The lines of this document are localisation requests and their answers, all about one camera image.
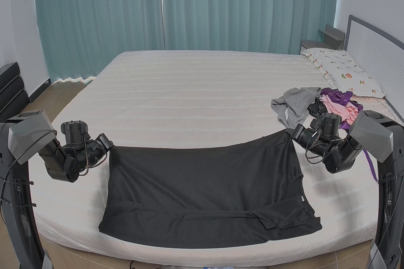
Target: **pillow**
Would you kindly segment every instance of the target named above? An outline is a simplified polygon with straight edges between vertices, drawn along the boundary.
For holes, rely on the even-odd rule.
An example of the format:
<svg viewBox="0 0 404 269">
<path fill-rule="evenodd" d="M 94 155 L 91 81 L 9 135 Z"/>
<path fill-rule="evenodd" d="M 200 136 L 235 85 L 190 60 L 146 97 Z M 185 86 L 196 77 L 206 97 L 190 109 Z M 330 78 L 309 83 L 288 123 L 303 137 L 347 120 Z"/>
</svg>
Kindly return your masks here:
<svg viewBox="0 0 404 269">
<path fill-rule="evenodd" d="M 309 48 L 301 54 L 310 59 L 333 88 L 357 96 L 383 98 L 386 93 L 375 79 L 362 70 L 345 50 Z"/>
</svg>

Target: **mattress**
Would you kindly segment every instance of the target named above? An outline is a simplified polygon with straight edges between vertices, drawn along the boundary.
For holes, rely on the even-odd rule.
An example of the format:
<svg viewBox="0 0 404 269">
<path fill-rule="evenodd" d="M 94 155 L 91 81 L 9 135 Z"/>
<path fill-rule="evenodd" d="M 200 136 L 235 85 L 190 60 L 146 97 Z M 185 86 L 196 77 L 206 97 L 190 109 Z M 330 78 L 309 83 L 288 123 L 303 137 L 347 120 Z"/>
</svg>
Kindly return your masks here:
<svg viewBox="0 0 404 269">
<path fill-rule="evenodd" d="M 95 138 L 120 146 L 206 148 L 254 140 L 284 129 L 270 107 L 292 87 L 328 87 L 301 55 L 232 51 L 137 51 L 117 56 L 53 122 L 83 120 Z M 383 100 L 357 98 L 394 118 Z M 305 122 L 309 126 L 312 117 Z M 63 134 L 58 140 L 64 144 Z M 309 164 L 296 145 L 306 197 L 321 217 L 313 234 L 218 249 L 145 246 L 98 231 L 108 195 L 108 162 L 75 183 L 52 180 L 42 159 L 29 161 L 38 231 L 55 243 L 162 265 L 267 266 L 335 251 L 375 235 L 378 187 L 363 152 L 349 171 Z"/>
</svg>

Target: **tile floor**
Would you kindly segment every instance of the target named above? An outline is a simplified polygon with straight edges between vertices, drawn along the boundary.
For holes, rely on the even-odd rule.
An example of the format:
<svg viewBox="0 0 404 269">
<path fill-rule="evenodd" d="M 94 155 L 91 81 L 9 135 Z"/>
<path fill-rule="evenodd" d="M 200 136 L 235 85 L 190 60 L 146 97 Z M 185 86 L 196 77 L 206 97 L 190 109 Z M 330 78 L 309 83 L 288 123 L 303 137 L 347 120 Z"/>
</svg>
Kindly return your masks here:
<svg viewBox="0 0 404 269">
<path fill-rule="evenodd" d="M 79 93 L 86 84 L 82 82 L 58 82 L 51 85 L 38 99 L 29 104 L 25 110 L 44 109 L 49 119 L 53 121 L 63 108 Z M 55 269 L 126 269 L 130 261 L 85 252 L 59 246 L 42 239 L 43 246 L 48 250 Z M 356 267 L 365 269 L 369 255 L 370 241 L 348 248 L 322 254 L 309 259 L 271 266 L 271 269 L 350 269 Z M 2 269 L 17 269 L 18 260 L 5 225 L 0 221 L 0 267 Z M 142 262 L 134 263 L 136 269 L 155 269 L 159 265 Z"/>
</svg>

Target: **pink garment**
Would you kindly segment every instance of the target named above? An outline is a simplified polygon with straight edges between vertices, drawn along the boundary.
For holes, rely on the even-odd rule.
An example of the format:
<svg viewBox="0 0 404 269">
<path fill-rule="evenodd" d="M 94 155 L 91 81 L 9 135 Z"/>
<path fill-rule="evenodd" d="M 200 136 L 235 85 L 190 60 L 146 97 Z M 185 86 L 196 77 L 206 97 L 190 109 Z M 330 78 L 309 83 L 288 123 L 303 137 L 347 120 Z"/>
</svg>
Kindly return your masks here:
<svg viewBox="0 0 404 269">
<path fill-rule="evenodd" d="M 348 102 L 346 106 L 343 106 L 332 102 L 328 95 L 321 95 L 320 101 L 324 103 L 329 113 L 340 115 L 342 121 L 346 121 L 349 125 L 352 125 L 359 113 L 357 107 L 352 103 Z"/>
</svg>

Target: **black cushioned headboard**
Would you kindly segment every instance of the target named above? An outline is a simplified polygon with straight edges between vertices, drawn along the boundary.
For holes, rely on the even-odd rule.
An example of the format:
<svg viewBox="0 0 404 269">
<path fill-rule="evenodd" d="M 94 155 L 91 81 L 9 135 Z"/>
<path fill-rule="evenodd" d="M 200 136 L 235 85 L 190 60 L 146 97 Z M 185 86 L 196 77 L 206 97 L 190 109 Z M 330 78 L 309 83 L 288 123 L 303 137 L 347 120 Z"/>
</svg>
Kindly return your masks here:
<svg viewBox="0 0 404 269">
<path fill-rule="evenodd" d="M 0 68 L 0 122 L 19 114 L 29 102 L 19 74 L 17 63 Z"/>
</svg>

